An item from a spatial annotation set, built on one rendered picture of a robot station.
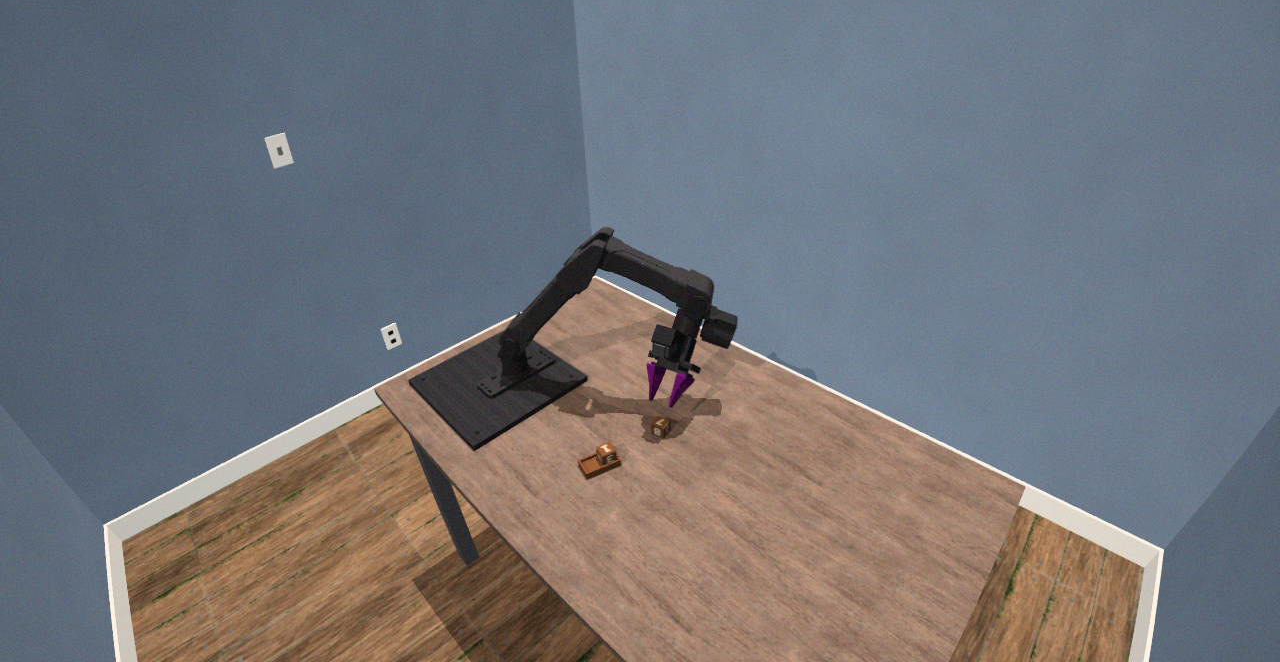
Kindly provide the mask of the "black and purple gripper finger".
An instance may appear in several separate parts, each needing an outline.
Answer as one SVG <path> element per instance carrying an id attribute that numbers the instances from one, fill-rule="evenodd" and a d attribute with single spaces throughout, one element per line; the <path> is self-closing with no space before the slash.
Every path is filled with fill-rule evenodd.
<path id="1" fill-rule="evenodd" d="M 662 382 L 662 379 L 664 378 L 664 374 L 666 374 L 666 369 L 660 369 L 657 365 L 653 365 L 653 366 L 652 365 L 653 365 L 653 362 L 646 362 L 646 373 L 648 373 L 648 380 L 649 380 L 649 400 L 654 400 L 654 397 L 657 396 L 657 391 L 660 387 L 660 382 Z M 655 376 L 655 374 L 657 374 L 657 376 Z"/>
<path id="2" fill-rule="evenodd" d="M 685 382 L 686 379 L 687 379 L 687 382 Z M 671 398 L 669 398 L 669 408 L 672 408 L 675 406 L 675 403 L 678 400 L 678 397 L 682 396 L 684 392 L 689 389 L 689 387 L 692 384 L 692 382 L 695 382 L 694 378 L 689 378 L 687 375 L 684 375 L 681 373 L 676 374 L 675 387 L 673 387 L 673 391 L 672 391 L 672 394 L 671 394 Z M 680 388 L 680 391 L 678 391 L 678 388 Z"/>

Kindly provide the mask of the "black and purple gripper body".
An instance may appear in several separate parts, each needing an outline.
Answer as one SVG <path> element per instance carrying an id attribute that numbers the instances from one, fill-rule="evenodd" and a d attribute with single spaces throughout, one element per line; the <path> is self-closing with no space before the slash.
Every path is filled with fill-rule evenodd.
<path id="1" fill-rule="evenodd" d="M 653 362 L 653 365 L 657 365 L 660 369 L 669 369 L 669 370 L 673 370 L 676 373 L 681 373 L 684 375 L 687 375 L 689 378 L 692 378 L 692 374 L 689 374 L 690 369 L 696 367 L 696 369 L 694 369 L 694 373 L 698 373 L 698 374 L 701 370 L 700 367 L 698 367 L 696 365 L 694 365 L 694 362 L 685 362 L 682 360 L 673 359 L 673 357 L 669 357 L 669 359 L 658 357 L 658 356 L 655 356 L 655 355 L 652 353 L 652 350 L 649 351 L 648 357 L 658 360 L 657 362 Z"/>

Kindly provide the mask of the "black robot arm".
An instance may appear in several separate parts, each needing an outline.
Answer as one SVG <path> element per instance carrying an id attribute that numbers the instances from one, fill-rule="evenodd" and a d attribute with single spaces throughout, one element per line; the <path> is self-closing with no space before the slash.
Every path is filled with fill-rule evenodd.
<path id="1" fill-rule="evenodd" d="M 645 255 L 614 238 L 613 233 L 614 229 L 603 225 L 582 246 L 575 248 L 573 260 L 568 257 L 570 262 L 568 260 L 564 262 L 566 266 L 561 269 L 562 271 L 556 275 L 556 279 L 553 278 L 554 282 L 552 280 L 541 289 L 541 293 L 521 312 L 522 315 L 517 314 L 503 330 L 499 339 L 500 346 L 503 346 L 497 355 L 503 369 L 477 382 L 477 389 L 483 391 L 486 397 L 493 400 L 556 362 L 556 357 L 544 350 L 536 350 L 530 355 L 526 355 L 525 350 L 538 330 L 568 300 L 580 295 L 582 289 L 588 289 L 598 268 L 626 277 L 643 287 L 657 289 L 660 296 L 666 296 L 678 307 L 672 328 L 657 324 L 652 337 L 652 353 L 662 359 L 673 357 L 690 362 L 696 346 L 696 341 L 692 338 L 698 338 L 700 328 L 701 341 L 724 350 L 730 348 L 739 318 L 710 305 L 714 284 L 709 277 L 692 269 L 689 271 L 684 268 L 675 268 L 658 257 Z M 593 245 L 590 245 L 591 242 Z M 605 245 L 607 242 L 608 245 Z M 588 243 L 588 248 L 585 248 L 585 243 Z M 703 327 L 701 321 L 704 321 Z"/>

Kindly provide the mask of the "brown wooden tray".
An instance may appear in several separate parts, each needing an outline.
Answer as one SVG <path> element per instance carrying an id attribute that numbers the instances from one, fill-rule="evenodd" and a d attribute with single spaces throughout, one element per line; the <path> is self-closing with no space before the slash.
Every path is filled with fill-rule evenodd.
<path id="1" fill-rule="evenodd" d="M 620 466 L 621 466 L 621 460 L 620 460 L 618 455 L 617 455 L 617 460 L 616 461 L 613 461 L 611 464 L 605 464 L 604 466 L 596 458 L 596 453 L 589 455 L 589 456 L 579 460 L 579 467 L 581 469 L 581 471 L 582 471 L 582 474 L 584 474 L 584 476 L 586 479 L 595 478 L 596 475 L 600 475 L 602 472 L 607 472 L 607 471 L 609 471 L 612 469 L 617 469 Z"/>

